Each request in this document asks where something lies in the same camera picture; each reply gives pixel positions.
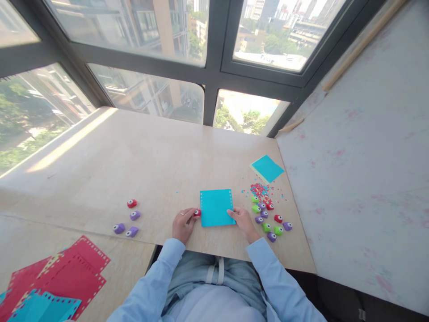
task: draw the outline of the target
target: wall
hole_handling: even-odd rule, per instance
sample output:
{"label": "wall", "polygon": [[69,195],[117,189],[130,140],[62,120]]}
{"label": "wall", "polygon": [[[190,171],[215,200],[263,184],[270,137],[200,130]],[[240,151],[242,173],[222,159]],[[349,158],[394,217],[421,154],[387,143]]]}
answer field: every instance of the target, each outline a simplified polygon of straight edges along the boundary
{"label": "wall", "polygon": [[428,55],[410,1],[277,140],[318,274],[429,316]]}

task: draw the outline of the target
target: window frame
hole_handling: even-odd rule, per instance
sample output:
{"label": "window frame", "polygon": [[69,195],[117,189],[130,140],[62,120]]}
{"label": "window frame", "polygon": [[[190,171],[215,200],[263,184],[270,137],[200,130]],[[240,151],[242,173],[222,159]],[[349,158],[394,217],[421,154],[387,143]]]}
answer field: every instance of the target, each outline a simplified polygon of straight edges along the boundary
{"label": "window frame", "polygon": [[0,78],[60,63],[95,107],[114,106],[87,64],[198,84],[205,89],[203,124],[213,126],[219,89],[290,102],[269,132],[275,137],[355,40],[385,0],[349,0],[301,74],[232,60],[245,0],[211,0],[204,67],[71,41],[43,0],[9,0],[41,42],[0,48]]}

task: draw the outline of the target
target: cityscape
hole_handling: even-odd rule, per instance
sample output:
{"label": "cityscape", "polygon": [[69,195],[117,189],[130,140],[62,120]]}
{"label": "cityscape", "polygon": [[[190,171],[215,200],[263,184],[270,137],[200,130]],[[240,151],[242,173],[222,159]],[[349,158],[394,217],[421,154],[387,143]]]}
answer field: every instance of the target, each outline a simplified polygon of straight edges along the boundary
{"label": "cityscape", "polygon": [[[233,59],[299,72],[344,0],[245,0]],[[209,0],[46,0],[72,40],[204,67]],[[2,47],[38,42],[0,1]],[[114,106],[202,124],[201,85],[88,64]],[[281,101],[219,90],[214,126],[260,135]],[[59,64],[0,81],[0,174],[94,107]]]}
{"label": "cityscape", "polygon": [[245,0],[234,59],[301,71],[344,2]]}

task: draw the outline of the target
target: shirt cuff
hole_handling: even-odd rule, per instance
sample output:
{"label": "shirt cuff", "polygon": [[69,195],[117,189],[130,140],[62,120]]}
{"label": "shirt cuff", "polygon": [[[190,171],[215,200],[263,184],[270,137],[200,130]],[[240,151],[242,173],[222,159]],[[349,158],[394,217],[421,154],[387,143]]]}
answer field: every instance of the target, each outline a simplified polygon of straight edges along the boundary
{"label": "shirt cuff", "polygon": [[173,266],[173,268],[176,268],[185,249],[185,245],[180,240],[175,238],[167,239],[158,256],[158,260],[167,262]]}
{"label": "shirt cuff", "polygon": [[276,254],[274,254],[263,237],[247,246],[246,250],[257,271],[263,269],[268,263],[278,260]]}

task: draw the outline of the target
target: red card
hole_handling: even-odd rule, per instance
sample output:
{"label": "red card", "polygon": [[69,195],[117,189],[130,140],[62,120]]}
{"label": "red card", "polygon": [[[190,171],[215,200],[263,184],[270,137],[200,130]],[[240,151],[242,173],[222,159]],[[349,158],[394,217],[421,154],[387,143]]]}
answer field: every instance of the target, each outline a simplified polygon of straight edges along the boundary
{"label": "red card", "polygon": [[79,253],[97,273],[100,273],[110,262],[110,258],[84,235],[66,249],[64,254],[68,252]]}
{"label": "red card", "polygon": [[8,286],[8,290],[10,291],[0,304],[0,321],[7,321],[19,301],[21,299],[23,300],[25,293],[29,293],[34,288],[33,283],[35,282],[36,277],[45,267],[49,259],[50,257],[45,258],[12,273]]}
{"label": "red card", "polygon": [[50,271],[43,276],[41,289],[60,297],[82,300],[73,319],[78,318],[88,303],[96,296],[106,280],[93,271],[92,266],[79,255],[74,255],[56,272]]}

